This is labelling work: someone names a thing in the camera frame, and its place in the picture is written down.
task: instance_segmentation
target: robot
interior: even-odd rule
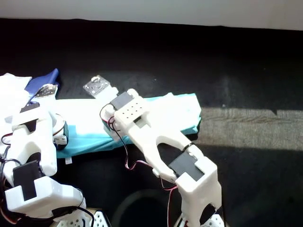
[[[161,121],[161,110],[152,109],[134,89],[117,95],[117,88],[100,76],[93,77],[84,89],[103,103],[106,100],[100,117],[108,134],[122,142],[128,136],[146,159],[136,163],[150,166],[161,181],[175,184],[172,189],[177,188],[182,198],[175,227],[225,225],[215,214],[222,205],[216,164],[173,125]],[[13,117],[12,130],[0,172],[12,186],[4,191],[7,209],[34,220],[54,220],[62,227],[79,220],[85,227],[94,226],[96,217],[85,209],[81,190],[51,178],[57,172],[56,149],[68,143],[66,122],[38,102],[28,103]],[[159,155],[160,143],[181,151],[169,165]],[[85,212],[91,215],[90,221]]]
[[[47,106],[32,102],[31,98],[13,116],[11,143],[7,144],[0,168],[1,180],[4,176],[12,188],[4,191],[2,184],[1,196],[7,210],[18,218],[12,220],[5,206],[1,206],[1,214],[11,224],[26,217],[38,223],[53,220],[62,227],[73,221],[83,221],[84,227],[93,226],[94,217],[85,209],[82,191],[51,178],[57,172],[56,151],[68,143],[68,127]],[[91,221],[85,212],[92,217]]]
[[[214,214],[222,205],[215,163],[173,125],[161,121],[161,110],[150,108],[134,89],[117,96],[117,89],[101,76],[93,77],[84,89],[100,100],[114,96],[100,111],[105,130],[122,142],[122,137],[128,136],[143,153],[153,174],[161,181],[176,184],[182,197],[182,214],[175,226],[223,226],[221,217]],[[157,148],[160,143],[179,149],[181,155],[166,165]]]

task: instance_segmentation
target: black carpet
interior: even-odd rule
[[[90,98],[82,86],[100,74],[119,90],[132,87],[145,97],[194,92],[202,107],[303,110],[302,32],[8,19],[0,20],[0,28],[0,75],[36,77],[58,68],[58,99]],[[200,147],[218,165],[231,227],[301,224],[300,151]],[[134,146],[130,150],[132,160],[141,157]],[[146,167],[126,171],[124,156],[120,148],[74,157],[67,166],[59,160],[54,177],[81,188],[88,207],[102,208],[109,219],[126,197],[152,189],[160,199],[130,206],[121,226],[131,219],[132,226],[144,219],[147,226],[166,226],[168,194]],[[177,193],[172,204],[176,218]]]

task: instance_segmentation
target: dark carpet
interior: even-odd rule
[[[90,98],[82,86],[100,74],[119,90],[132,87],[145,97],[194,92],[205,109],[269,110],[273,115],[279,110],[298,111],[296,121],[290,122],[296,130],[285,130],[284,125],[290,123],[283,121],[275,134],[260,134],[266,125],[255,130],[264,122],[252,121],[250,130],[249,125],[228,128],[228,116],[220,118],[223,123],[217,131],[224,132],[220,137],[227,137],[224,143],[212,137],[214,133],[203,137],[202,131],[216,129],[210,124],[203,127],[202,122],[197,143],[218,165],[231,227],[301,224],[303,148],[299,144],[292,149],[292,143],[274,146],[279,138],[272,137],[285,131],[286,135],[296,133],[296,141],[303,141],[302,32],[8,19],[0,19],[0,28],[0,75],[10,72],[36,77],[58,68],[58,99]],[[268,119],[273,117],[261,118],[272,126]],[[237,135],[254,143],[239,142]],[[142,156],[134,146],[130,150],[132,160]],[[161,154],[163,159],[172,155],[169,149]],[[109,219],[126,197],[150,189],[156,199],[144,198],[130,206],[121,217],[121,226],[166,226],[168,194],[161,191],[159,181],[146,167],[126,171],[124,157],[120,148],[74,157],[73,164],[67,166],[59,160],[54,178],[81,188],[88,207],[102,208]],[[180,209],[178,193],[174,193],[172,204],[174,219]]]

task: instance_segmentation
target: blue fabric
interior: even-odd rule
[[[186,94],[180,95],[183,96],[195,96],[195,94]],[[159,97],[146,98],[148,101],[153,101]],[[196,123],[191,125],[190,127],[184,129],[183,134],[194,134],[197,133],[197,126],[200,122],[201,118],[199,115],[196,116]],[[67,158],[80,154],[104,151],[104,150],[113,150],[117,147],[123,146],[123,143],[119,141],[114,141],[108,134],[85,134],[79,135],[76,131],[75,125],[68,125],[69,129],[69,143],[65,149],[61,151],[57,151],[57,158]],[[123,138],[126,144],[131,144],[131,140],[125,136]]]

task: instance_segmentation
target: white robot limb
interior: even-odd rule
[[[97,93],[101,97],[99,91],[89,92],[94,97]],[[115,95],[115,98],[101,109],[100,116],[105,119],[105,128],[114,139],[127,135],[144,154],[147,163],[153,168],[153,173],[177,185],[182,197],[182,221],[177,223],[177,226],[182,226],[185,222],[190,227],[207,226],[207,223],[221,226],[223,221],[220,216],[212,216],[222,203],[216,164],[205,157],[179,130],[162,121],[159,112],[160,110],[151,109],[149,103],[134,89],[129,89],[119,96]],[[157,146],[160,143],[182,151],[169,166],[159,155]],[[212,213],[204,213],[209,207]]]
[[[12,131],[11,146],[0,168],[1,177],[4,174],[12,186],[4,191],[1,185],[7,209],[36,221],[85,219],[88,227],[82,192],[50,178],[57,172],[56,148],[67,144],[66,122],[39,103],[32,103],[13,116]]]

